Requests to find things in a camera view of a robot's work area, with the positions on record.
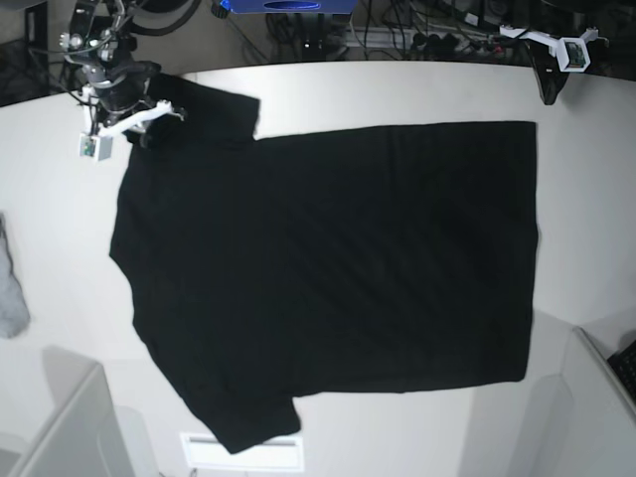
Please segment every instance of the gray cloth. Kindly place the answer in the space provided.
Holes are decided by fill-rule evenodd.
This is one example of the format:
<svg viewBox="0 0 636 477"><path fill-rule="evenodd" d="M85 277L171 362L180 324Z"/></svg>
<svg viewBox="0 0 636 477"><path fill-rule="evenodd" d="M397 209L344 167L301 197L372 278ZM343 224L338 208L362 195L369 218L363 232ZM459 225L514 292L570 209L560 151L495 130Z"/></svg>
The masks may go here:
<svg viewBox="0 0 636 477"><path fill-rule="evenodd" d="M29 326L29 310L13 275L4 217L0 214L0 338L13 338Z"/></svg>

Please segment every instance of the blue device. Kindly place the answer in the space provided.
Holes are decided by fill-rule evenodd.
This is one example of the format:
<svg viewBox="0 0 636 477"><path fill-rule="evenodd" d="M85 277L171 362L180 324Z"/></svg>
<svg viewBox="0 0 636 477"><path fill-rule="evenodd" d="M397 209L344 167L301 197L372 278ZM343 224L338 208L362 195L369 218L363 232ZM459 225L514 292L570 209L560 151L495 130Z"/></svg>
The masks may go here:
<svg viewBox="0 0 636 477"><path fill-rule="evenodd" d="M350 14L358 0L223 0L234 13L333 13Z"/></svg>

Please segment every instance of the white table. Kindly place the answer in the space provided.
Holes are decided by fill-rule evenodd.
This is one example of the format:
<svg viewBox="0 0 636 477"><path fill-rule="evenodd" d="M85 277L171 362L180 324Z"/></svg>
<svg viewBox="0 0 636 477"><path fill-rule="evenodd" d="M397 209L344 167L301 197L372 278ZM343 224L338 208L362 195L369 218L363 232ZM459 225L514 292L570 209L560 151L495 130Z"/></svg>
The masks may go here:
<svg viewBox="0 0 636 477"><path fill-rule="evenodd" d="M532 386L559 371L568 324L613 316L634 323L636 83L571 76L548 107L532 71L509 67L369 62L190 79L259 97L257 137L379 124L539 124L541 244L528 379L297 403L311 477L507 475ZM117 142L113 158L94 165L77 156L80 129L80 110L64 95L0 109L0 210L34 317L29 334L0 351L53 343L104 361L115 402L142 413L160 468L181 477L176 433L204 429L149 364L130 325L128 284L108 258L129 145Z"/></svg>

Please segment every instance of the black t-shirt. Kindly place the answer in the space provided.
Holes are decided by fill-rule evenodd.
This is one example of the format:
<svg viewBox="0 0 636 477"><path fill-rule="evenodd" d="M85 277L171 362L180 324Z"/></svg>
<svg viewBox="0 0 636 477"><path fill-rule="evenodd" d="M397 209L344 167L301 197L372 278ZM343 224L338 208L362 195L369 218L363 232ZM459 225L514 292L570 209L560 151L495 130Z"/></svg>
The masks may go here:
<svg viewBox="0 0 636 477"><path fill-rule="evenodd" d="M292 397L524 377L533 123L254 141L256 99L150 92L189 117L133 148L111 256L153 360L230 452L298 431Z"/></svg>

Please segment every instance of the white vent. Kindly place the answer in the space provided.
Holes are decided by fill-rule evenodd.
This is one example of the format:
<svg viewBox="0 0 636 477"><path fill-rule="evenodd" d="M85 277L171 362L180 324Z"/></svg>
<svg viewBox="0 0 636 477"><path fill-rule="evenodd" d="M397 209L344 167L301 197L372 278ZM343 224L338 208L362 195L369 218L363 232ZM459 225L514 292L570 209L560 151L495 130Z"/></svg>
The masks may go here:
<svg viewBox="0 0 636 477"><path fill-rule="evenodd" d="M231 455L211 434L182 433L186 460L191 468L243 472L303 472L302 437L275 437Z"/></svg>

